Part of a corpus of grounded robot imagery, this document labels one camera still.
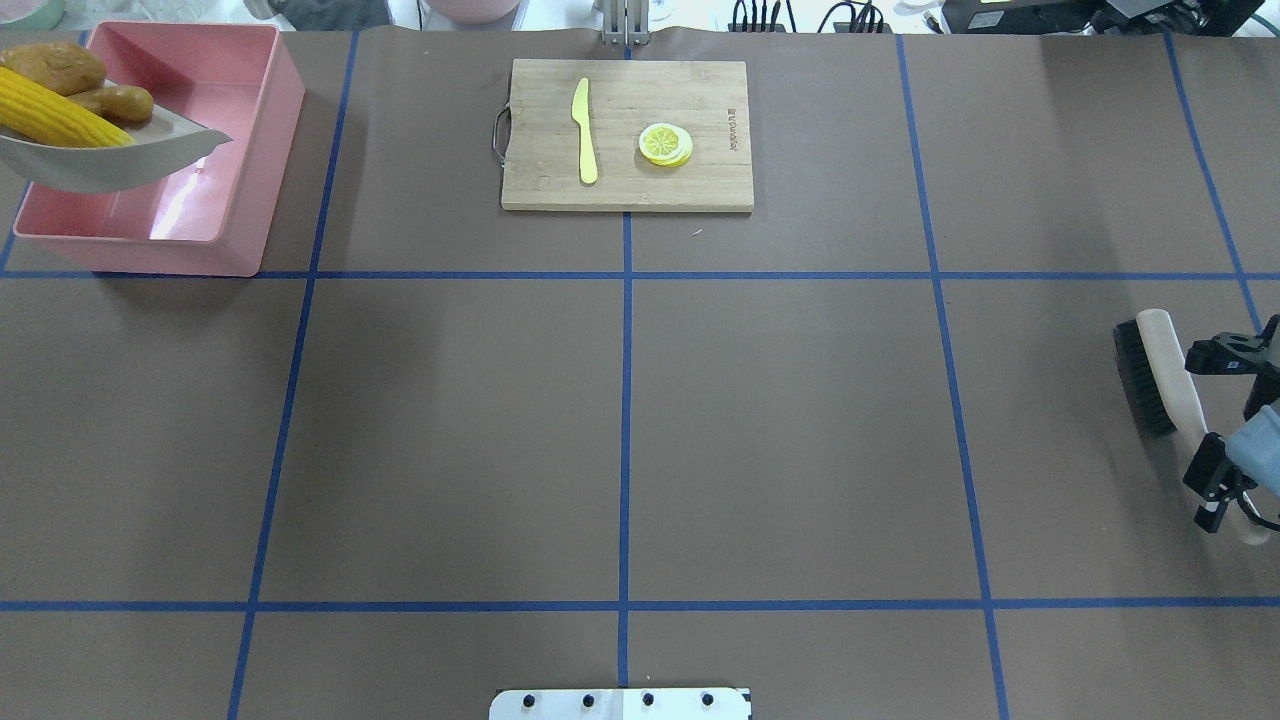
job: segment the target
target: cutting board handle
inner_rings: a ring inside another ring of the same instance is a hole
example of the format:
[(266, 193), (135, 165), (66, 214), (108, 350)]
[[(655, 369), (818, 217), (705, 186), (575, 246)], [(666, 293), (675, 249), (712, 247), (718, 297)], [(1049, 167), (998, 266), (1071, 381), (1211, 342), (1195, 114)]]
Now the cutting board handle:
[[(498, 128), (502, 127), (502, 117), (507, 115), (507, 141), (502, 143), (502, 150), (498, 149)], [(507, 99), (507, 104), (498, 110), (498, 114), (493, 119), (493, 154), (498, 156), (498, 163), (506, 169), (507, 167), (507, 145), (511, 143), (511, 99)]]

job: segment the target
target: table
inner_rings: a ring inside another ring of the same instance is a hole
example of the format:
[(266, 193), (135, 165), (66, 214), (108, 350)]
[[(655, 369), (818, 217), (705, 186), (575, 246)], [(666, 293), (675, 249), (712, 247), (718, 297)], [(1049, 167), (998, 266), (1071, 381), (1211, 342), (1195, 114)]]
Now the table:
[[(0, 716), (1280, 702), (1280, 543), (1192, 524), (1110, 338), (1280, 311), (1275, 42), (285, 40), (261, 275), (0, 252)], [(513, 58), (746, 60), (755, 213), (504, 213)]]

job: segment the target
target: wooden cutting board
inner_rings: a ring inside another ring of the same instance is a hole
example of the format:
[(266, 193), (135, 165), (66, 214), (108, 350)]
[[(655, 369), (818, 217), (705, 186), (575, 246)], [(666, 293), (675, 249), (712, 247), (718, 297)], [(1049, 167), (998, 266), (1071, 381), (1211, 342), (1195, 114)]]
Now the wooden cutting board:
[[(573, 90), (590, 78), (599, 179), (579, 179)], [(650, 123), (694, 138), (678, 168), (640, 155)], [(751, 119), (746, 64), (648, 60), (525, 60), (511, 68), (511, 142), (502, 182), (507, 210), (750, 213)]]

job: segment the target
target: pink plastic bin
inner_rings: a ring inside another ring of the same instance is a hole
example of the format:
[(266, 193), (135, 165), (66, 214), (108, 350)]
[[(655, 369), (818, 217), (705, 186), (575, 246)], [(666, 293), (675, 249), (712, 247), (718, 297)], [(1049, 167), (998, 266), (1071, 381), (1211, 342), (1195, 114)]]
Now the pink plastic bin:
[(32, 184), (14, 234), (91, 270), (247, 277), (262, 250), (305, 88), (271, 26), (104, 22), (108, 77), (232, 142), (161, 181), (81, 195)]

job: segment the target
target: corn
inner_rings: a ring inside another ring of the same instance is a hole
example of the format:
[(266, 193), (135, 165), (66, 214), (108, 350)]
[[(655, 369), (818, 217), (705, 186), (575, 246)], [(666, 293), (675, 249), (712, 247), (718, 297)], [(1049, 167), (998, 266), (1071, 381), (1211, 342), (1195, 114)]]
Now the corn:
[(0, 124), (59, 147), (133, 143), (129, 133), (8, 68), (0, 68)]

